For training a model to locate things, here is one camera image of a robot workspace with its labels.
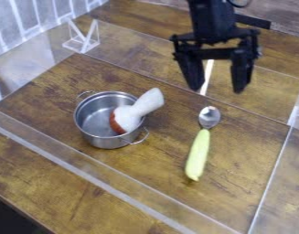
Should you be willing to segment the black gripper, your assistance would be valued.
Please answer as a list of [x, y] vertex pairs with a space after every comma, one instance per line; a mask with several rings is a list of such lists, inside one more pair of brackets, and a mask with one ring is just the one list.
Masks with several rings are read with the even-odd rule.
[[[233, 93], [245, 89], [251, 81], [253, 60], [261, 55], [259, 35], [257, 29], [233, 27], [222, 37], [196, 38], [193, 33], [170, 36], [174, 61], [190, 90], [198, 90], [205, 81], [201, 59], [230, 59]], [[233, 48], [217, 48], [218, 44], [233, 39], [239, 40]]]

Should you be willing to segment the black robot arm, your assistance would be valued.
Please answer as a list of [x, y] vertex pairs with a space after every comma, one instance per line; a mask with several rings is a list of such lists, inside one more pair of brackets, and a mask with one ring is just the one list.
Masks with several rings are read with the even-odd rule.
[[172, 35], [173, 60], [192, 90], [205, 82], [202, 61], [229, 59], [233, 93], [240, 93], [251, 81], [253, 61], [261, 55], [257, 43], [260, 31], [235, 24], [232, 0], [186, 0], [192, 21], [192, 32]]

